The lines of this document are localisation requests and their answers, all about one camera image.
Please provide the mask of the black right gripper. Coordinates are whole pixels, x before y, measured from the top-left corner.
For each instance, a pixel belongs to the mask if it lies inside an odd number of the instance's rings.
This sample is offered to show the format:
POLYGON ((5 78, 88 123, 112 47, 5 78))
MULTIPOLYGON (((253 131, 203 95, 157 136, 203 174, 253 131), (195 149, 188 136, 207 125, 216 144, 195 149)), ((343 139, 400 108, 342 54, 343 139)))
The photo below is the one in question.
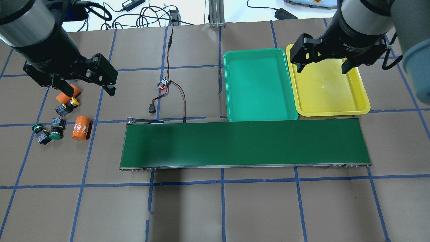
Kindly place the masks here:
POLYGON ((361 64, 371 65, 388 49, 384 34, 368 35, 353 29, 342 15, 335 15, 324 33, 313 38, 303 33, 290 49, 290 63, 301 73, 310 63, 326 59, 346 59, 342 74, 361 64))

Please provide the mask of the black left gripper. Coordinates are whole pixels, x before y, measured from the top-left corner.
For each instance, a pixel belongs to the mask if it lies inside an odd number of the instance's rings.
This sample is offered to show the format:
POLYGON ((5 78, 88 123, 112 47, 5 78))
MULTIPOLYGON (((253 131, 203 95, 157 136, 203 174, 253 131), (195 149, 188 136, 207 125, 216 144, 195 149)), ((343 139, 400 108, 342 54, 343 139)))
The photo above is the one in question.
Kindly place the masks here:
POLYGON ((41 87, 52 86, 73 98, 74 88, 66 80, 79 79, 103 87, 110 97, 115 95, 116 69, 101 53, 91 58, 81 55, 66 32, 24 46, 23 57, 26 60, 23 71, 41 87))

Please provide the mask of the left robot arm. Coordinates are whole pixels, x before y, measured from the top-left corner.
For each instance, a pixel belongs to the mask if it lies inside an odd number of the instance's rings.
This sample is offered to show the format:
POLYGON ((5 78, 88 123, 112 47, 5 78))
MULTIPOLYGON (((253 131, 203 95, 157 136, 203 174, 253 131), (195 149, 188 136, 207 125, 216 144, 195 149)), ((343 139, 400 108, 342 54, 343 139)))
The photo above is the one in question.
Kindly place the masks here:
POLYGON ((102 5, 81 0, 2 0, 1 40, 25 60, 23 71, 40 87, 58 89, 73 97, 69 80, 82 80, 101 86, 114 96, 117 70, 100 53, 92 58, 81 55, 76 43, 63 29, 65 21, 74 21, 70 9, 81 19, 86 11, 111 20, 111 13, 102 5))

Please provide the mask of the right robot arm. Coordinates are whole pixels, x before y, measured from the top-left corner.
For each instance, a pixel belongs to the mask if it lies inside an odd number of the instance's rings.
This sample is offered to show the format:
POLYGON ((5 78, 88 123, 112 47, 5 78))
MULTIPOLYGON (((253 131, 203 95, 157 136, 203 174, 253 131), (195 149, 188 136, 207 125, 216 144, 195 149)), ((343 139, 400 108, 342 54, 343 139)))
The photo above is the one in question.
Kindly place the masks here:
POLYGON ((346 74, 390 54, 395 40, 399 40, 402 56, 394 65, 403 62, 416 97, 429 104, 428 0, 339 0, 324 33, 318 38, 301 34, 289 51, 289 61, 301 72, 310 63, 344 59, 341 70, 346 74), (391 29, 396 33, 387 43, 385 34, 391 29))

